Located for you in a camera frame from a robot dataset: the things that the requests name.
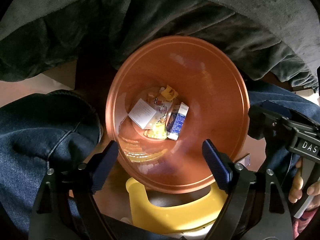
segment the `candy wrapper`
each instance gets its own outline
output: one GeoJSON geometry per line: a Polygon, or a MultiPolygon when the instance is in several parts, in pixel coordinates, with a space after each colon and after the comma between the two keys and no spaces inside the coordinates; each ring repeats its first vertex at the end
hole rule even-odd
{"type": "Polygon", "coordinates": [[[145,136],[156,139],[167,138],[167,131],[165,129],[167,113],[177,96],[178,93],[170,86],[167,86],[166,89],[161,88],[157,95],[151,93],[148,95],[148,104],[161,114],[161,118],[150,130],[144,132],[145,136]]]}

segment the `blue and white box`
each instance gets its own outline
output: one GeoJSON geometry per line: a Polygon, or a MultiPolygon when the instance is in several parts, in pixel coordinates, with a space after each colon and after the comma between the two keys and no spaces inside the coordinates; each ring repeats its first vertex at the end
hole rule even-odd
{"type": "Polygon", "coordinates": [[[177,140],[181,131],[183,122],[186,118],[189,107],[184,103],[173,107],[169,122],[167,124],[167,137],[172,140],[177,140]]]}

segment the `metal screw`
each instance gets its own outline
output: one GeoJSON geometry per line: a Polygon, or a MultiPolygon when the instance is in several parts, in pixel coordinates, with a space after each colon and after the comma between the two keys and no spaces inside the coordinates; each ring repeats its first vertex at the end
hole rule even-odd
{"type": "Polygon", "coordinates": [[[243,165],[241,163],[236,163],[235,164],[235,168],[238,170],[238,171],[242,171],[243,170],[243,165]]]}
{"type": "Polygon", "coordinates": [[[47,170],[47,174],[48,175],[52,175],[54,173],[54,169],[53,168],[50,168],[47,170]]]}
{"type": "Polygon", "coordinates": [[[273,175],[273,170],[267,169],[267,173],[272,176],[273,175]]]}
{"type": "Polygon", "coordinates": [[[78,166],[78,170],[84,170],[86,168],[87,164],[86,163],[80,163],[78,166]]]}

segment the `finger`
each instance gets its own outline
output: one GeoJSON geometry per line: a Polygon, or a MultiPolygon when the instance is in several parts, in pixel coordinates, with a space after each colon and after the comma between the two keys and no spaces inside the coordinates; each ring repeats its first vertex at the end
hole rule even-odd
{"type": "Polygon", "coordinates": [[[320,181],[312,184],[308,190],[307,190],[307,194],[309,196],[317,196],[320,195],[320,181]]]}
{"type": "Polygon", "coordinates": [[[320,206],[320,195],[315,196],[309,206],[311,206],[312,209],[319,207],[320,206]]]}
{"type": "Polygon", "coordinates": [[[301,168],[302,166],[302,158],[300,158],[296,163],[296,168],[301,168]]]}
{"type": "Polygon", "coordinates": [[[297,170],[296,175],[293,178],[292,187],[297,189],[302,189],[303,186],[303,178],[301,177],[301,170],[297,170]]]}
{"type": "Polygon", "coordinates": [[[292,187],[289,196],[293,199],[300,199],[302,197],[302,190],[292,187]]]}
{"type": "Polygon", "coordinates": [[[296,203],[298,201],[298,199],[292,197],[291,195],[289,195],[288,199],[291,203],[296,203]]]}

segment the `person's leg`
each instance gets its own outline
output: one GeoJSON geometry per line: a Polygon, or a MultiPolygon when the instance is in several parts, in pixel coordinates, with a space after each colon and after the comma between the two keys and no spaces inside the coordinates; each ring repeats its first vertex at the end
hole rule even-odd
{"type": "MultiPolygon", "coordinates": [[[[320,121],[320,107],[290,91],[262,81],[247,82],[246,86],[251,106],[269,100],[296,110],[317,122],[320,121]]],[[[287,195],[292,185],[292,179],[296,172],[295,163],[299,156],[289,153],[285,149],[284,143],[275,138],[273,133],[266,134],[265,140],[267,143],[266,160],[260,170],[272,169],[287,195]]]]}
{"type": "Polygon", "coordinates": [[[48,168],[75,168],[101,138],[95,110],[76,94],[33,94],[0,108],[0,202],[27,238],[48,168]]]}

